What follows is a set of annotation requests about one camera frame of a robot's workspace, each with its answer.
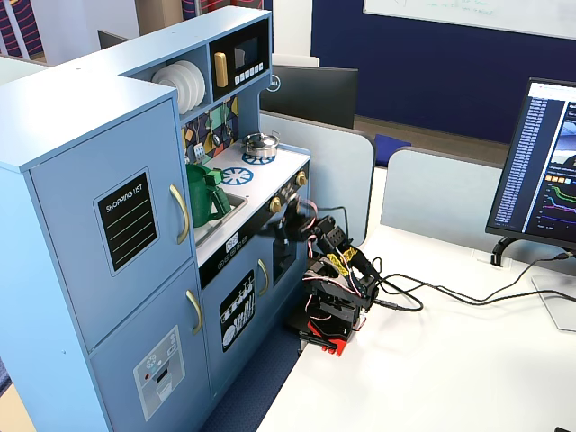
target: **shopping list sign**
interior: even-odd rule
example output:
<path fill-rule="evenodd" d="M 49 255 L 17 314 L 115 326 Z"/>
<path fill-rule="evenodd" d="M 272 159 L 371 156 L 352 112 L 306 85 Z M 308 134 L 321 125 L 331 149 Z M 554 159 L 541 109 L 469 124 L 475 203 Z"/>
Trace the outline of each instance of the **shopping list sign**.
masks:
<path fill-rule="evenodd" d="M 114 272 L 158 236 L 145 172 L 106 195 L 98 211 Z"/>

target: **black label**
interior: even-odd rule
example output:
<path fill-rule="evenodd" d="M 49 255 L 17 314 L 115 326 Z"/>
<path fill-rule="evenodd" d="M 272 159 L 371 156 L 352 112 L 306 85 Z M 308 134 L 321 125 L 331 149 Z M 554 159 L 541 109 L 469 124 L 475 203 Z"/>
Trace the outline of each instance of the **black label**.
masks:
<path fill-rule="evenodd" d="M 98 210 L 114 271 L 157 237 L 146 173 L 100 200 Z"/>
<path fill-rule="evenodd" d="M 220 327 L 224 352 L 228 351 L 242 330 L 246 328 L 255 312 L 254 270 L 250 270 L 220 305 Z"/>

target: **green pitcher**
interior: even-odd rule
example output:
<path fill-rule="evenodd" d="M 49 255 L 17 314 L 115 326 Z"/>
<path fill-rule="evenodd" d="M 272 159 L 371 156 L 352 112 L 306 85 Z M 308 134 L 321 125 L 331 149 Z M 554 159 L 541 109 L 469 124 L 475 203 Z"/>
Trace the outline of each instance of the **green pitcher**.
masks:
<path fill-rule="evenodd" d="M 201 165 L 186 165 L 193 226 L 199 228 L 208 221 L 223 218 L 232 209 L 224 191 L 218 185 L 222 181 L 220 169 Z M 212 203 L 216 212 L 212 213 Z"/>

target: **knob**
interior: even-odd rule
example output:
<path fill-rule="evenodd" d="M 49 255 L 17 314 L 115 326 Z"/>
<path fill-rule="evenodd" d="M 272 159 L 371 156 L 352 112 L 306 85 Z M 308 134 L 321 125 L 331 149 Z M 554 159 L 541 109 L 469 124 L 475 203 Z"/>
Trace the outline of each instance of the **knob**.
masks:
<path fill-rule="evenodd" d="M 280 212 L 281 209 L 282 209 L 282 203 L 280 202 L 280 198 L 275 196 L 270 202 L 270 212 L 278 213 Z"/>
<path fill-rule="evenodd" d="M 304 186 L 308 183 L 308 179 L 306 178 L 306 173 L 301 171 L 296 175 L 296 184 L 298 186 Z"/>

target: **graph on screen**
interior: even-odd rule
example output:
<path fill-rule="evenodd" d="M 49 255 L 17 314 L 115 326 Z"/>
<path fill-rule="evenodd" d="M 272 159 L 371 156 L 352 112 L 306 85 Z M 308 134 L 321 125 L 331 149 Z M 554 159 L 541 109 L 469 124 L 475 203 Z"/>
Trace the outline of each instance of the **graph on screen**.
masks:
<path fill-rule="evenodd" d="M 539 228 L 576 231 L 576 185 L 547 184 L 537 218 Z"/>

